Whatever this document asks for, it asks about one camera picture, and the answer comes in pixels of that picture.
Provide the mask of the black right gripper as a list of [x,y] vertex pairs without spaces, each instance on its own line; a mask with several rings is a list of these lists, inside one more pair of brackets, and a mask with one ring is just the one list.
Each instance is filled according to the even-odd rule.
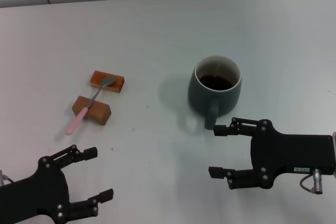
[[231,123],[215,125],[215,136],[244,135],[251,138],[252,169],[234,170],[209,167],[211,178],[227,179],[230,189],[260,187],[269,189],[284,173],[322,175],[335,171],[334,142],[331,135],[283,134],[270,120],[232,118]]

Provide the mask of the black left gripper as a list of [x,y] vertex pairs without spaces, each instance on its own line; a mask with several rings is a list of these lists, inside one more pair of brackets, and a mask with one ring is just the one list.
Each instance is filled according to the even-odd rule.
[[96,217],[98,204],[113,199],[113,189],[84,201],[69,202],[69,189],[61,169],[97,156],[96,147],[81,152],[72,145],[40,158],[33,175],[1,187],[1,223],[18,223],[38,215],[46,215],[54,223]]

